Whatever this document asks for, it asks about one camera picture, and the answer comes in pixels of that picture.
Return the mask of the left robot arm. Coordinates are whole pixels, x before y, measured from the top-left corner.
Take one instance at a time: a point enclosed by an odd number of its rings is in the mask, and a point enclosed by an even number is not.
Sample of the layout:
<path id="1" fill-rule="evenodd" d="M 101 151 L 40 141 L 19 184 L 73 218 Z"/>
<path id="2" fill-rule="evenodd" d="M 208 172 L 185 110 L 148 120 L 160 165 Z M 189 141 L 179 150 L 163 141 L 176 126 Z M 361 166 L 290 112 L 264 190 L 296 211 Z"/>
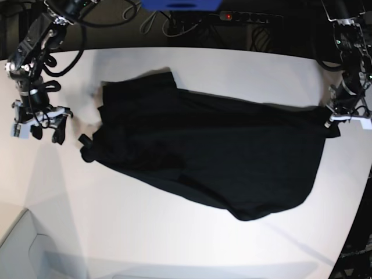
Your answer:
<path id="1" fill-rule="evenodd" d="M 341 71 L 338 85 L 330 85 L 330 100 L 326 107 L 331 111 L 325 122 L 329 128 L 344 121 L 358 121 L 364 130 L 371 130 L 371 110 L 365 100 L 371 87 L 371 30 L 363 16 L 362 1 L 322 1 L 325 14 L 333 27 L 334 44 L 339 51 L 341 64 L 328 66 L 320 58 L 317 63 L 327 71 Z"/>

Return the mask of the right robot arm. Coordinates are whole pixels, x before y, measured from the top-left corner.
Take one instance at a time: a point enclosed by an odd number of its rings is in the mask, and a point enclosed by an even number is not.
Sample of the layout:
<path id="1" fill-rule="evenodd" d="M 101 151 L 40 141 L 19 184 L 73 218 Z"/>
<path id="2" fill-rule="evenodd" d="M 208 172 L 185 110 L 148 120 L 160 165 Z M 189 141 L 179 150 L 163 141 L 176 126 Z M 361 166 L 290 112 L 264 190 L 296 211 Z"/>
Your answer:
<path id="1" fill-rule="evenodd" d="M 47 10 L 31 24 L 5 65 L 20 96 L 12 103 L 15 118 L 11 135 L 22 139 L 33 136 L 40 140 L 43 130 L 51 128 L 52 142 L 61 145 L 65 141 L 67 118 L 73 117 L 73 112 L 67 107 L 51 105 L 48 94 L 60 91 L 56 78 L 68 73 L 81 58 L 87 43 L 85 26 L 81 26 L 80 50 L 67 68 L 58 73 L 50 70 L 57 65 L 51 51 L 62 44 L 67 27 L 83 20 L 97 1 L 46 1 L 45 4 Z"/>

